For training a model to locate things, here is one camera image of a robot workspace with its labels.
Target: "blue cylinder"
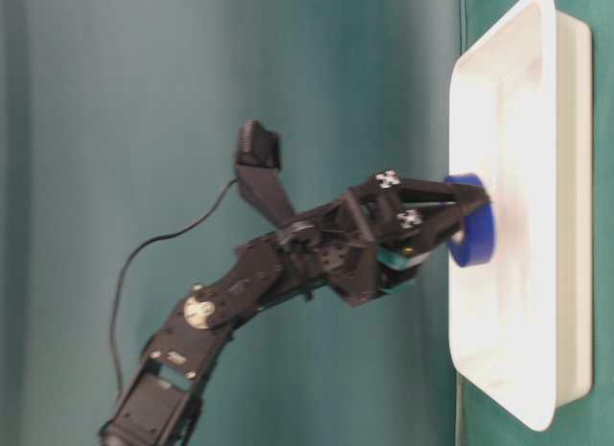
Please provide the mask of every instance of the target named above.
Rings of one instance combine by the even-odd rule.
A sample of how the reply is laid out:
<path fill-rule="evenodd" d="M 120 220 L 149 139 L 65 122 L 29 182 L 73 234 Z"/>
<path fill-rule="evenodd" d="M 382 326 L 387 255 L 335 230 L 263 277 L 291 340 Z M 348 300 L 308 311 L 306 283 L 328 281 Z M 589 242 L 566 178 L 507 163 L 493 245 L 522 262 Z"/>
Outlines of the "blue cylinder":
<path fill-rule="evenodd" d="M 484 187 L 480 178 L 473 174 L 447 176 L 445 182 Z M 459 267 L 487 263 L 494 248 L 495 224 L 491 203 L 465 217 L 462 237 L 448 242 L 448 249 Z"/>

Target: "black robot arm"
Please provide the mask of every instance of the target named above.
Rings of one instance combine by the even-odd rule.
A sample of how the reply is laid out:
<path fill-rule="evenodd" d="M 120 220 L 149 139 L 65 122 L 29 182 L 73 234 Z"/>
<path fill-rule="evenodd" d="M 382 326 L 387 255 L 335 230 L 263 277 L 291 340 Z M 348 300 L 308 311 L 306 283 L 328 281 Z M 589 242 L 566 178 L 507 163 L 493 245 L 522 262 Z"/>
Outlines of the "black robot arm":
<path fill-rule="evenodd" d="M 481 187 L 370 176 L 337 200 L 295 213 L 278 180 L 278 135 L 260 123 L 240 130 L 235 172 L 241 195 L 276 230 L 236 248 L 219 281 L 192 286 L 153 334 L 129 387 L 100 430 L 106 446 L 187 444 L 201 395 L 233 332 L 298 294 L 331 287 L 350 306 L 413 278 L 435 247 L 489 203 Z M 161 376 L 167 367 L 188 387 Z"/>

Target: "black wire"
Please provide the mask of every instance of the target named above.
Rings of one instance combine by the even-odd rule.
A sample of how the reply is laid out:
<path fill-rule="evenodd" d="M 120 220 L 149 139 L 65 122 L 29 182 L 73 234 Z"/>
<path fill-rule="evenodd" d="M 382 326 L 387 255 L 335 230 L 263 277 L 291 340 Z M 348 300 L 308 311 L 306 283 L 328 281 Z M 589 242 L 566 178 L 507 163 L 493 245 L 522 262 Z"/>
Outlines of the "black wire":
<path fill-rule="evenodd" d="M 128 256 L 126 262 L 122 266 L 122 269 L 119 272 L 119 276 L 117 277 L 117 284 L 115 286 L 115 297 L 113 298 L 113 307 L 111 311 L 111 321 L 108 328 L 108 345 L 111 351 L 111 357 L 113 359 L 113 368 L 115 369 L 115 377 L 117 378 L 117 398 L 119 399 L 124 392 L 124 376 L 122 375 L 122 365 L 120 363 L 119 352 L 117 351 L 117 340 L 115 339 L 115 328 L 117 326 L 117 315 L 119 312 L 119 304 L 122 298 L 122 288 L 124 287 L 124 280 L 126 279 L 126 271 L 130 266 L 132 260 L 136 257 L 136 255 L 143 250 L 148 245 L 151 245 L 155 242 L 161 242 L 164 240 L 170 240 L 172 238 L 178 237 L 179 235 L 183 235 L 185 232 L 188 232 L 195 228 L 197 225 L 202 223 L 205 219 L 207 219 L 213 212 L 218 209 L 218 206 L 224 199 L 226 192 L 232 184 L 234 184 L 237 179 L 230 180 L 224 188 L 220 191 L 217 198 L 213 202 L 211 208 L 209 208 L 204 214 L 202 214 L 198 219 L 194 220 L 190 224 L 183 227 L 181 230 L 173 233 L 167 233 L 166 235 L 158 235 L 156 237 L 152 237 L 149 240 L 145 240 L 139 246 L 137 246 Z"/>

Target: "white tray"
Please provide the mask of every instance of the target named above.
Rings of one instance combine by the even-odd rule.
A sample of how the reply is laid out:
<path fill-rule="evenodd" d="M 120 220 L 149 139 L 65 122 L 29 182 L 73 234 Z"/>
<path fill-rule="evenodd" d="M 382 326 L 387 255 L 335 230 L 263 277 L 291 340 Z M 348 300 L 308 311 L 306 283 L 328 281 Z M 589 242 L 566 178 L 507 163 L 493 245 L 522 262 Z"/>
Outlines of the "white tray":
<path fill-rule="evenodd" d="M 592 385 L 591 36 L 520 0 L 457 61 L 450 174 L 493 200 L 490 263 L 450 260 L 457 370 L 534 430 Z"/>

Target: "green backdrop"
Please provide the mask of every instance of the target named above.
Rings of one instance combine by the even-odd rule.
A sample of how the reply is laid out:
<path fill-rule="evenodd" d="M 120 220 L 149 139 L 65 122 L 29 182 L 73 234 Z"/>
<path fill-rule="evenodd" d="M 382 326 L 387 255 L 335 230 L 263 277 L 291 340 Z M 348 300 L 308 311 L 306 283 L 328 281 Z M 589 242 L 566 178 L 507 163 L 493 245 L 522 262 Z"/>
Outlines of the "green backdrop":
<path fill-rule="evenodd" d="M 461 0 L 464 41 L 471 45 L 517 0 Z M 558 410 L 545 433 L 524 427 L 477 388 L 464 385 L 464 444 L 470 446 L 606 446 L 614 444 L 614 0 L 555 0 L 593 32 L 594 78 L 594 386 L 580 401 Z"/>
<path fill-rule="evenodd" d="M 385 168 L 445 174 L 459 0 L 1 0 L 0 13 L 3 444 L 96 444 L 120 264 L 210 204 L 247 118 L 284 134 L 298 209 Z M 266 229 L 233 192 L 137 259 L 128 372 L 190 284 Z M 439 251 L 413 288 L 363 308 L 323 290 L 257 318 L 223 353 L 194 444 L 451 445 L 446 278 Z"/>

